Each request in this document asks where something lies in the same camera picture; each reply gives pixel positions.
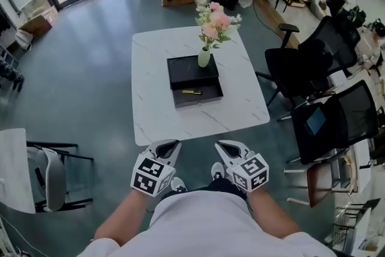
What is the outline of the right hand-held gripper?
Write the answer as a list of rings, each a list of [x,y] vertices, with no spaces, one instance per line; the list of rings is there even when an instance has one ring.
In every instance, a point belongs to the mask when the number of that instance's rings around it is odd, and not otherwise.
[[[222,162],[232,182],[245,192],[253,192],[269,181],[269,166],[259,153],[254,153],[244,143],[218,140],[215,143]],[[237,164],[238,157],[245,157]]]

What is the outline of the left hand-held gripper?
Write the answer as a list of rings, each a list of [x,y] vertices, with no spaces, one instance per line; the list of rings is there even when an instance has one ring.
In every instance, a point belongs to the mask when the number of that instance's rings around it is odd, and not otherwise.
[[[165,164],[145,155],[139,155],[131,177],[131,188],[148,196],[156,197],[169,185],[176,172],[174,166],[182,148],[177,139],[155,141],[147,150],[156,158],[163,158]]]

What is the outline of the black drawer box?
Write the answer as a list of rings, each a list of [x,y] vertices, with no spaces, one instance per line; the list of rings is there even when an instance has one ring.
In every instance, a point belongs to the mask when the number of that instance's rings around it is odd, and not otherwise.
[[[208,65],[198,65],[198,56],[190,55],[167,59],[170,88],[176,108],[218,101],[223,98],[219,72],[211,55]],[[182,90],[202,91],[202,95],[183,94]]]

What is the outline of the person's left forearm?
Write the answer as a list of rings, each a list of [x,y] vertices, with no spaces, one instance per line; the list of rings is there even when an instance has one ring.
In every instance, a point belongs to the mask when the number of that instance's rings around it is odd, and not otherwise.
[[[119,246],[133,239],[140,230],[150,196],[132,190],[115,211],[98,227],[93,239],[114,240]]]

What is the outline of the person's right forearm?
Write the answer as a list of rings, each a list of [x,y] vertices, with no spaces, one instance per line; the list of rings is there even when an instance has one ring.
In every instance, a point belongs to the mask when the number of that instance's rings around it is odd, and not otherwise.
[[[296,222],[263,188],[248,193],[247,199],[256,223],[264,232],[283,239],[301,231]]]

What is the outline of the teal flat box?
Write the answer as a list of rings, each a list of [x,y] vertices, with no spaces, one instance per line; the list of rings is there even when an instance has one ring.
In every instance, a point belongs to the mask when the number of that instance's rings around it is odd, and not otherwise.
[[[325,122],[326,117],[322,112],[322,109],[318,107],[304,122],[304,127],[309,134],[316,135],[319,130],[324,126]]]

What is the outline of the flat cardboard box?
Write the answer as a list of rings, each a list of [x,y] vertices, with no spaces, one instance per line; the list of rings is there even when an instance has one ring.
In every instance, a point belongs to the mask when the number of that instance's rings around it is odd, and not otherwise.
[[[52,6],[24,23],[19,29],[32,34],[34,37],[41,37],[53,28],[57,18],[57,9]]]

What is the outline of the person's right shoe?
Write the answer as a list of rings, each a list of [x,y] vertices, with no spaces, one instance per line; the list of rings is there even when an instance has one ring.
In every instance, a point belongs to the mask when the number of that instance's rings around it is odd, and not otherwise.
[[[211,176],[213,180],[224,179],[224,167],[222,163],[215,162],[211,167]]]

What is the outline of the person's shoe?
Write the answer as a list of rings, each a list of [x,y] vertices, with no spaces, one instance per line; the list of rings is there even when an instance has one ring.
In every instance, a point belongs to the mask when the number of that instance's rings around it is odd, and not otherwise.
[[[171,184],[171,189],[174,192],[177,192],[177,193],[185,193],[185,192],[187,192],[186,185],[185,185],[184,181],[181,180],[181,178],[174,177],[171,180],[170,184]]]
[[[211,176],[213,180],[224,179],[224,167],[222,163],[215,162],[211,167]]]

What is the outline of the person's black trousers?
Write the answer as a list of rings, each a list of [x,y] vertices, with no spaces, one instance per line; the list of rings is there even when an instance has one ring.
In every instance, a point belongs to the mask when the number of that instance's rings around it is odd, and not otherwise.
[[[177,190],[177,191],[172,190],[166,193],[165,195],[163,195],[161,200],[164,200],[171,196],[175,196],[177,194],[192,193],[195,191],[214,191],[214,192],[229,193],[229,194],[236,195],[243,200],[247,200],[247,195],[243,193],[235,184],[231,183],[228,179],[225,179],[225,178],[214,179],[208,186],[201,187],[191,191],[188,191],[186,188]]]

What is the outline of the white marble table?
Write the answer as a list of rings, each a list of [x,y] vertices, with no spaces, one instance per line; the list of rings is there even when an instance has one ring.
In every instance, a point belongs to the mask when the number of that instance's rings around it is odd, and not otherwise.
[[[137,145],[168,138],[188,140],[269,122],[262,90],[237,31],[212,52],[223,98],[175,107],[167,59],[198,54],[202,46],[199,34],[199,26],[190,26],[132,36],[132,109]]]

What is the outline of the person's left shoe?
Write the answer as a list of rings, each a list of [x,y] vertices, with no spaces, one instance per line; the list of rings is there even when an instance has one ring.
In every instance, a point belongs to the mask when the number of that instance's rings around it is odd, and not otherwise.
[[[171,189],[174,192],[177,192],[177,193],[185,193],[185,192],[187,192],[186,185],[185,185],[184,181],[181,180],[181,178],[174,177],[171,180],[170,184],[171,184]]]

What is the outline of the person's white shirt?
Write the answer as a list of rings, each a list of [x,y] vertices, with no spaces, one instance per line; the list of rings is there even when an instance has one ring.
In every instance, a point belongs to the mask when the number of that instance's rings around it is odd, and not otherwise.
[[[304,232],[264,232],[240,197],[193,191],[162,200],[148,230],[119,246],[95,240],[78,257],[336,257]]]

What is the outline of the brown wooden chair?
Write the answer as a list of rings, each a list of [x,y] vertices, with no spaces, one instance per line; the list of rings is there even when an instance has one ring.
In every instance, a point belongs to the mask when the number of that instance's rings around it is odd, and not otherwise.
[[[286,200],[311,208],[332,193],[353,194],[359,188],[356,158],[350,150],[309,166],[286,168],[283,174],[294,192]]]

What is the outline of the pale green vase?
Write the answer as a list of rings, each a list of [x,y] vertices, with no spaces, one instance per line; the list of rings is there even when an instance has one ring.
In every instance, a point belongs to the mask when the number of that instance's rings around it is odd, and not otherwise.
[[[211,52],[209,48],[202,47],[197,58],[199,67],[201,68],[206,67],[210,61],[210,58],[211,58]]]

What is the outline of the black mesh office chair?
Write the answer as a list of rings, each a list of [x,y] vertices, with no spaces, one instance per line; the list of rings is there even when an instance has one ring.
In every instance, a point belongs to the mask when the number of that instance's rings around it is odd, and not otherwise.
[[[355,47],[360,34],[345,17],[325,16],[297,48],[286,45],[291,34],[300,30],[288,23],[281,23],[279,28],[285,32],[281,47],[265,51],[269,74],[255,73],[277,86],[267,105],[281,93],[296,107],[295,97],[311,98],[328,91],[327,77],[357,62]]]
[[[304,122],[318,107],[322,109],[326,122],[316,135],[311,135]],[[325,102],[294,108],[287,119],[294,126],[300,153],[298,160],[303,165],[316,161],[333,149],[347,149],[378,133],[375,102],[364,80],[330,96]]]

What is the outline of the pink artificial flowers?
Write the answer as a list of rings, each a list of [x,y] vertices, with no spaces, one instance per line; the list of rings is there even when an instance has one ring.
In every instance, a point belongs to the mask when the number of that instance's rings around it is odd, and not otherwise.
[[[220,43],[230,40],[230,33],[241,26],[240,14],[229,16],[224,12],[224,7],[217,2],[197,0],[196,22],[201,27],[199,39],[204,43],[203,50],[219,49]]]

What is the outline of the white side table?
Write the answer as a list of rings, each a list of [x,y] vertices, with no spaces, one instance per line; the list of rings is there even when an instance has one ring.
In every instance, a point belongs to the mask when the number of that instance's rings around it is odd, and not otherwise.
[[[0,202],[13,210],[35,214],[23,128],[0,131]]]

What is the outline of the white bag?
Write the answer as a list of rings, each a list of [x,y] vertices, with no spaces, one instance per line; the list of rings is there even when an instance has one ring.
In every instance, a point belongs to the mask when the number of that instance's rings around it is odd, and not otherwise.
[[[34,36],[25,30],[17,29],[15,33],[15,41],[24,50],[27,51],[31,47]]]

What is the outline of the white chair with black frame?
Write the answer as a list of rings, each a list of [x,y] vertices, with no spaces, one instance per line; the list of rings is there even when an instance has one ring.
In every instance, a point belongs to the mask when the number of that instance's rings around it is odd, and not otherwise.
[[[87,198],[66,202],[69,192],[67,191],[65,159],[94,161],[92,157],[72,154],[66,150],[67,148],[77,149],[77,144],[27,141],[26,146],[37,149],[35,155],[37,167],[34,169],[34,173],[43,200],[35,203],[36,213],[82,209],[93,201],[92,198]]]

